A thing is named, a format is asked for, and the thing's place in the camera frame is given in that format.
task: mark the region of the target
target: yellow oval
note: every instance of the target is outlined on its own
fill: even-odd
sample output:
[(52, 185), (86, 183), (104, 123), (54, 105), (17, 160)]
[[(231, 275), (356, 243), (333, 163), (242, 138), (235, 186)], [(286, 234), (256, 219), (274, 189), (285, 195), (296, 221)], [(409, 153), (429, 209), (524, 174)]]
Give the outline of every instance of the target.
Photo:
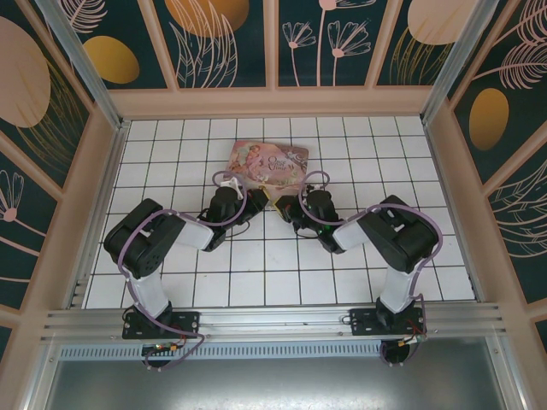
[[(219, 20), (221, 15), (224, 15), (233, 31), (238, 30), (249, 15), (249, 0), (165, 0), (165, 5), (179, 26), (187, 32), (209, 38), (213, 37), (214, 24), (209, 2), (218, 14)], [(215, 37), (223, 33), (224, 30), (217, 28)]]
[(477, 0), (413, 0), (409, 7), (409, 31), (423, 44), (454, 43), (468, 21)]
[(120, 40), (96, 36), (87, 40), (84, 48), (102, 79), (116, 84), (127, 84), (137, 79), (137, 57)]
[(50, 105), (50, 71), (42, 50), (14, 22), (0, 17), (0, 118), (37, 125)]
[(509, 120), (506, 96), (495, 88), (487, 88), (475, 98), (469, 115), (471, 142), (481, 150), (488, 150), (500, 140)]

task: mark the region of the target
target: white grid floor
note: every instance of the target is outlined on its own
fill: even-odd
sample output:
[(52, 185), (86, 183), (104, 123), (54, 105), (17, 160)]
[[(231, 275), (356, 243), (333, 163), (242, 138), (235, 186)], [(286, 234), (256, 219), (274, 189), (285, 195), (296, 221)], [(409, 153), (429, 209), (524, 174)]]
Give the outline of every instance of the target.
[[(236, 139), (293, 144), (309, 150), (308, 172), (330, 174), (327, 189), (341, 217), (390, 194), (432, 216), (444, 246), (416, 291), (428, 301), (474, 300), (423, 134), (418, 117), (134, 121), (101, 241), (146, 197), (189, 213), (206, 208), (215, 192), (211, 176), (226, 168)], [(99, 245), (83, 307), (128, 307), (124, 279)], [(265, 211), (245, 234), (212, 253), (173, 247), (162, 265), (162, 282), (177, 308), (359, 303), (379, 296), (385, 267), (372, 245), (330, 255), (317, 240), (296, 237), (274, 211)]]

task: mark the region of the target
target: line-drawn flower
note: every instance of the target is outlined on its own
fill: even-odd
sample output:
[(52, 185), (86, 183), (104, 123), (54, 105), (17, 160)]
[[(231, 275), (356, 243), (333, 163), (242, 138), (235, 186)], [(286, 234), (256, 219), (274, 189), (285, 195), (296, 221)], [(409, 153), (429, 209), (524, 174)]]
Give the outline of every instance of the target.
[(323, 26), (325, 25), (325, 13), (335, 9), (357, 9), (376, 3), (376, 0), (319, 0), (323, 9), (321, 22), (319, 23), (319, 40), (317, 41), (317, 86), (321, 86), (321, 40), (323, 39)]
[[(25, 179), (18, 173), (14, 173), (12, 179), (10, 180), (9, 175), (5, 170), (0, 171), (0, 221), (8, 223), (15, 222), (23, 226), (24, 228), (27, 228), (29, 231), (45, 237), (44, 233), (32, 228), (31, 226), (17, 219), (17, 208), (21, 203), (24, 186)], [(12, 248), (16, 248), (30, 255), (39, 255), (39, 252), (10, 241), (6, 237), (0, 237), (0, 242), (6, 243)]]
[(336, 85), (336, 65), (339, 58), (357, 56), (370, 51), (366, 22), (361, 24), (346, 23), (340, 32), (340, 21), (328, 25), (328, 41), (331, 44), (334, 68), (332, 70), (332, 85)]
[(309, 21), (307, 23), (296, 23), (294, 27), (291, 23), (285, 23), (282, 28), (285, 39), (291, 48), (292, 71), (294, 73), (294, 80), (297, 82), (297, 87), (299, 87), (297, 65), (294, 61), (294, 49), (315, 44), (315, 36), (312, 36), (313, 31), (309, 26)]

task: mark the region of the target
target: vented metal strip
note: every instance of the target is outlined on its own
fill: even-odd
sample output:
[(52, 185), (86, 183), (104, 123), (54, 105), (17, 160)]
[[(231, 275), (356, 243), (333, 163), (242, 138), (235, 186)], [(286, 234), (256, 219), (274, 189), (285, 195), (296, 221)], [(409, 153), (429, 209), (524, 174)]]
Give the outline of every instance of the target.
[[(206, 343), (188, 360), (298, 359), (313, 357), (378, 356), (380, 341)], [(60, 361), (142, 360), (142, 344), (67, 345)], [(163, 352), (150, 360), (177, 359), (191, 346), (176, 352)]]

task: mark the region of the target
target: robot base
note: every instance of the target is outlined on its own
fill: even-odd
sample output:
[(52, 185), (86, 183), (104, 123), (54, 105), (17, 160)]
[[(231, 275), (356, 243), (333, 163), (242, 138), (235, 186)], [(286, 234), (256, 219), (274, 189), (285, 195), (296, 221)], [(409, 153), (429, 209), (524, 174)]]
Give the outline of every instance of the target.
[(423, 331), (421, 307), (409, 306), (393, 317), (391, 326), (386, 327), (378, 319), (377, 307), (351, 309), (351, 333), (353, 336), (411, 335), (414, 331), (410, 322)]
[[(199, 312), (173, 312), (169, 327), (197, 333)], [(180, 335), (152, 325), (140, 312), (129, 312), (125, 316), (121, 338), (125, 340), (167, 340), (179, 339)]]

